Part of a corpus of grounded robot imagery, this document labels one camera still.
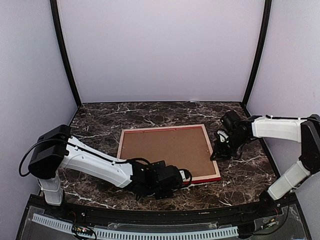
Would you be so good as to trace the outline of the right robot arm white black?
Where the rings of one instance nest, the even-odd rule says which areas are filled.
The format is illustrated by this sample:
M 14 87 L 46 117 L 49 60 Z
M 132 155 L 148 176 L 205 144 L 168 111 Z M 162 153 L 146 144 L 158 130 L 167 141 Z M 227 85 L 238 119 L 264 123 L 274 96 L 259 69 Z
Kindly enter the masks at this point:
M 298 160 L 259 196 L 255 213 L 266 217 L 275 202 L 320 171 L 320 117 L 281 117 L 253 115 L 241 119 L 233 110 L 220 119 L 223 127 L 215 133 L 211 161 L 239 158 L 245 144 L 257 139 L 272 138 L 301 144 Z

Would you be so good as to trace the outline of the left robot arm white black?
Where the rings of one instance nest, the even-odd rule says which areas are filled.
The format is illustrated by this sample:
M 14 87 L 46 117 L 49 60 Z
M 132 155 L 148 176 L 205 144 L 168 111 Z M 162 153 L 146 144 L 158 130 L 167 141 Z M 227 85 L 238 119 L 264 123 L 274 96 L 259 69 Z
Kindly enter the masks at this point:
M 62 124 L 40 136 L 24 154 L 18 169 L 30 157 L 28 171 L 21 177 L 33 175 L 38 179 L 45 202 L 60 218 L 67 218 L 70 206 L 63 201 L 64 193 L 58 174 L 59 168 L 85 173 L 104 180 L 120 189 L 141 197 L 157 200 L 170 198 L 181 189 L 190 174 L 165 161 L 151 163 L 144 158 L 119 159 L 102 153 L 81 142 L 71 134 L 71 128 Z

